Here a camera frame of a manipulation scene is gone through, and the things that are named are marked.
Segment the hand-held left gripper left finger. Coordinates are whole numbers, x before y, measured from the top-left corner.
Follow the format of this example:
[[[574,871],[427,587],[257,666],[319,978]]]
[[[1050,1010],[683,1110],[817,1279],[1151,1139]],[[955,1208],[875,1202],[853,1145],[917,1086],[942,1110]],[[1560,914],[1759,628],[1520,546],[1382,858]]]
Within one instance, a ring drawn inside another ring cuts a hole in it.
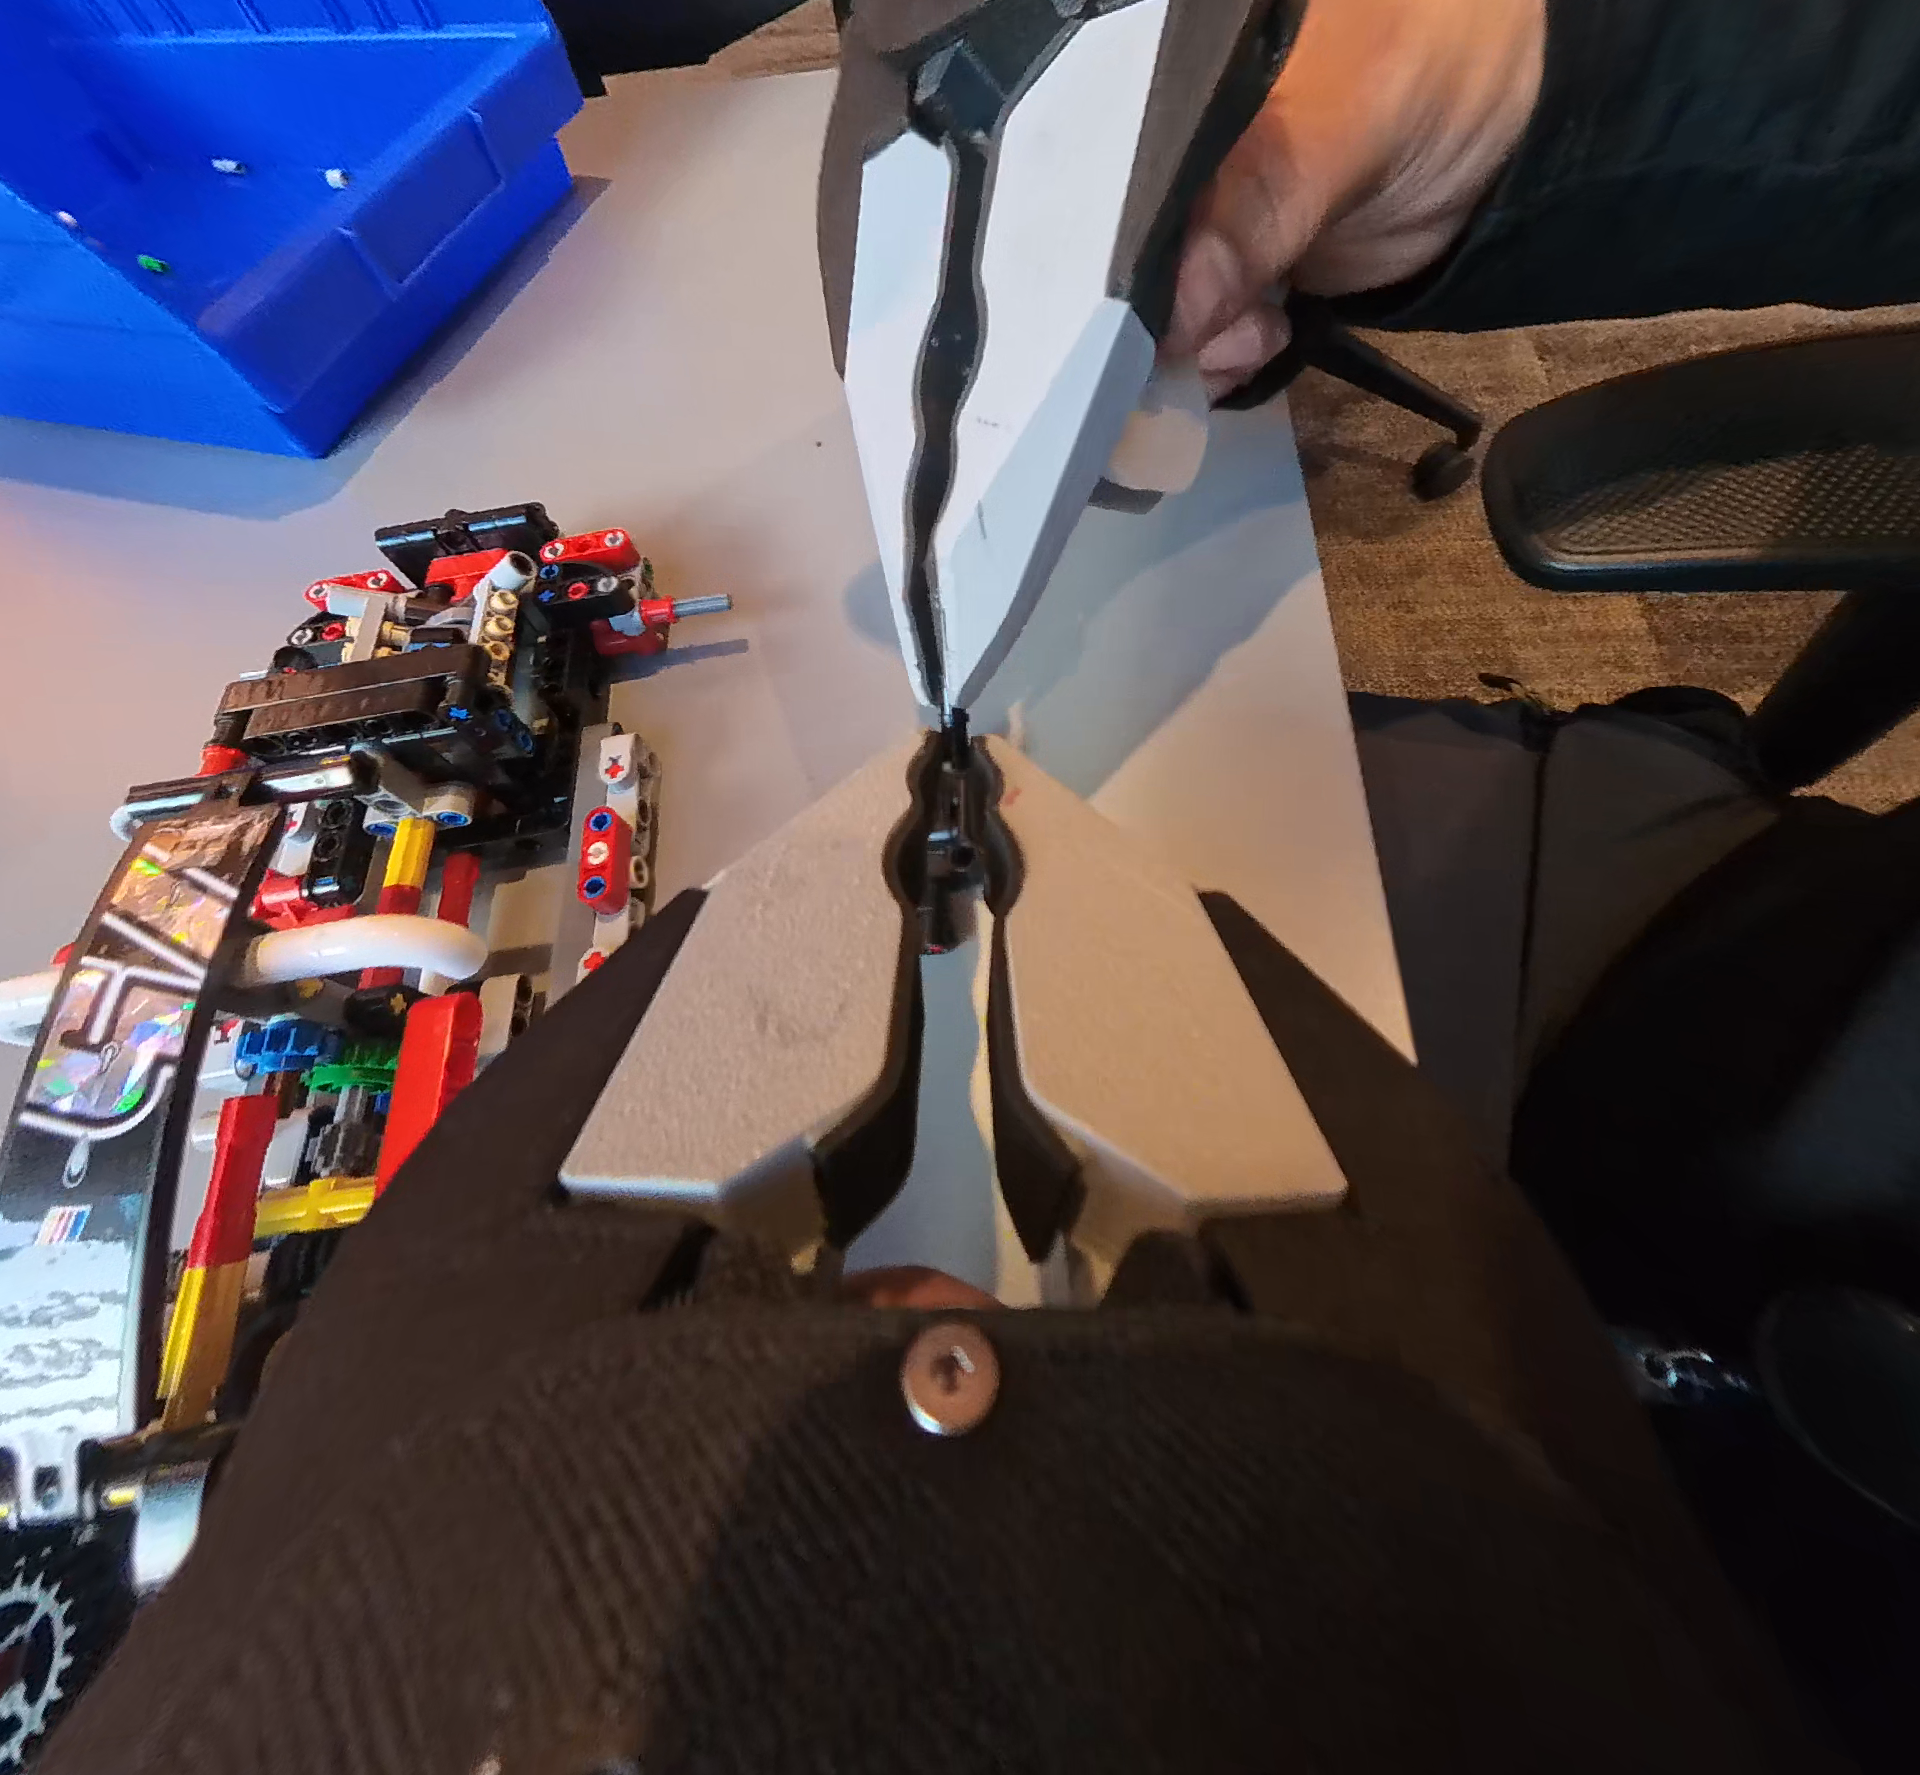
[[[915,1158],[917,951],[900,892],[931,733],[717,874],[560,1181],[779,1250],[844,1249]]]

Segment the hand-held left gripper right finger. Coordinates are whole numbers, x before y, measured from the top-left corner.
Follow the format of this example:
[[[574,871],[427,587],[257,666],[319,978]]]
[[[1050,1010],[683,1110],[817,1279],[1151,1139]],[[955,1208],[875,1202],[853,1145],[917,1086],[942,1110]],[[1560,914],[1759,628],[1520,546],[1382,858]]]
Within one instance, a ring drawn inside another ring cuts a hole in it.
[[[974,753],[993,1145],[1027,1260],[1339,1206],[1349,1178],[1197,891],[1020,748]]]

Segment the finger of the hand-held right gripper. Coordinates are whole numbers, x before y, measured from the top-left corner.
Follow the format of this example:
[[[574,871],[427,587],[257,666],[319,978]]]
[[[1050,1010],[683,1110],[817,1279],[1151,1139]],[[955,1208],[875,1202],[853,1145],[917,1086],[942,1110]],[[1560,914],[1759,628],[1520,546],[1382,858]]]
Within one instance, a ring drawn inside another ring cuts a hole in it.
[[[974,260],[986,331],[933,535],[949,714],[996,677],[1153,369],[1109,269],[1158,55],[1161,0],[1095,15],[996,135]]]
[[[969,148],[901,132],[862,165],[844,388],[909,679],[961,701],[940,523],[969,394]]]

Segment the black brick assembly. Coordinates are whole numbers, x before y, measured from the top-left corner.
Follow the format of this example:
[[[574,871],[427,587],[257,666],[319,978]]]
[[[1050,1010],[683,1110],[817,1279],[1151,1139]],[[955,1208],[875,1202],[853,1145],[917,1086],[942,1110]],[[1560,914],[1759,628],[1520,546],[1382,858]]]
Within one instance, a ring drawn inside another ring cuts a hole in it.
[[[961,723],[928,733],[909,789],[891,868],[917,953],[946,955],[973,939],[993,878],[987,776]]]

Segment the toy brick car chassis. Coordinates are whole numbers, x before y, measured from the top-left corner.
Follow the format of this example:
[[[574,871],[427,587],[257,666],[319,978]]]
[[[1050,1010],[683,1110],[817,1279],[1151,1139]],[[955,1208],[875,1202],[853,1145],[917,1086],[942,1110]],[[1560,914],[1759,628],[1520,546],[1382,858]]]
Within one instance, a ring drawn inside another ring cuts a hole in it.
[[[660,765],[613,681],[731,599],[537,502],[374,542],[4,984],[4,1770],[179,1571],[343,1237],[654,904]]]

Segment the blue plastic bin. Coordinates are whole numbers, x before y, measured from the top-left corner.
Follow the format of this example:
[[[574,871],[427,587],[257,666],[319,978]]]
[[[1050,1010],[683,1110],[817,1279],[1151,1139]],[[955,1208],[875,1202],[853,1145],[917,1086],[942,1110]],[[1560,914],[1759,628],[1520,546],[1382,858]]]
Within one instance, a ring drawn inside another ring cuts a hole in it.
[[[326,454],[564,200],[581,109],[541,0],[2,0],[2,410]],[[226,284],[53,225],[158,162],[343,168]]]

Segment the person's right forearm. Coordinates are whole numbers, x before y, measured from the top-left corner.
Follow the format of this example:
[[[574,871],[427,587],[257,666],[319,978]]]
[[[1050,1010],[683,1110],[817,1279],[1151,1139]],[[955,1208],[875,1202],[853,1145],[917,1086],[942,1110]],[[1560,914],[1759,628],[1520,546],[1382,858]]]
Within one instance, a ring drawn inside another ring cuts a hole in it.
[[[1919,298],[1919,0],[1548,0],[1519,148],[1412,331]]]

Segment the grey desk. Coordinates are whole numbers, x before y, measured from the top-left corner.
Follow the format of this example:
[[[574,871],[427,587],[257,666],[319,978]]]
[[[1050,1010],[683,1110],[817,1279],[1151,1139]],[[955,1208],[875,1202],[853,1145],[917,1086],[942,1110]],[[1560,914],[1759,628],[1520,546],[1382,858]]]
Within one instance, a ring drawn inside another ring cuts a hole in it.
[[[4,419],[4,977],[85,922],[123,792],[199,761],[382,523],[536,498],[731,592],[620,692],[666,766],[664,897],[915,731],[814,248],[828,102],[620,78],[564,127],[574,195],[322,459]],[[1084,517],[981,704],[1412,1057],[1320,564],[1286,404],[1222,419],[1190,490]]]

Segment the person's right hand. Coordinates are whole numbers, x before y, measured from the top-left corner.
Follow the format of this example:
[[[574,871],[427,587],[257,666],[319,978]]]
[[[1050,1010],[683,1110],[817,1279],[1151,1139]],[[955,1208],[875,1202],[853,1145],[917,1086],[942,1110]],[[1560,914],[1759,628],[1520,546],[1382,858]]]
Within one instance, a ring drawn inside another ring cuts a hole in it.
[[[1548,0],[1309,0],[1194,205],[1164,356],[1222,403],[1285,352],[1286,293],[1428,269],[1519,148],[1544,55]]]

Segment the black chair base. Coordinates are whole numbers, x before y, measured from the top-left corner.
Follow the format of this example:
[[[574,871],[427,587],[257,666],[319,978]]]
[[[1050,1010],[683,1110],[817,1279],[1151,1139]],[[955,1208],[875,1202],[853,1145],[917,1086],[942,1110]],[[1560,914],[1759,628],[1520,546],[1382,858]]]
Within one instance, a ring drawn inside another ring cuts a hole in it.
[[[1349,327],[1330,304],[1294,295],[1294,345],[1306,369],[1417,416],[1446,435],[1428,447],[1409,471],[1409,489],[1421,502],[1446,500],[1475,473],[1477,447],[1485,422],[1477,408],[1390,358]]]

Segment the black office chair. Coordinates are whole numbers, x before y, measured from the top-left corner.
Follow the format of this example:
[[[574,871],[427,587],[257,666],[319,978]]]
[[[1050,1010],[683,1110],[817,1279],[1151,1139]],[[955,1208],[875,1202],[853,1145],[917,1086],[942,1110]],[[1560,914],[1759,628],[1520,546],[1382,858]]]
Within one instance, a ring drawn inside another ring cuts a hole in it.
[[[1507,422],[1481,487],[1533,587],[1838,592],[1752,714],[1772,786],[1812,786],[1915,711],[1915,327],[1602,379]]]

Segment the black badge reel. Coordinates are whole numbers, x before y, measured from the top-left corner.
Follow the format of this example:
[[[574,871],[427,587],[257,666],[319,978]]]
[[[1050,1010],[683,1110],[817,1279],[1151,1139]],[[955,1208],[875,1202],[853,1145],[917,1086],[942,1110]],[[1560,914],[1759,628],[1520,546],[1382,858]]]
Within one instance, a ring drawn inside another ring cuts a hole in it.
[[[1770,1301],[1742,1355],[1653,1330],[1611,1330],[1641,1403],[1770,1429],[1854,1496],[1919,1524],[1919,1317],[1844,1284]]]

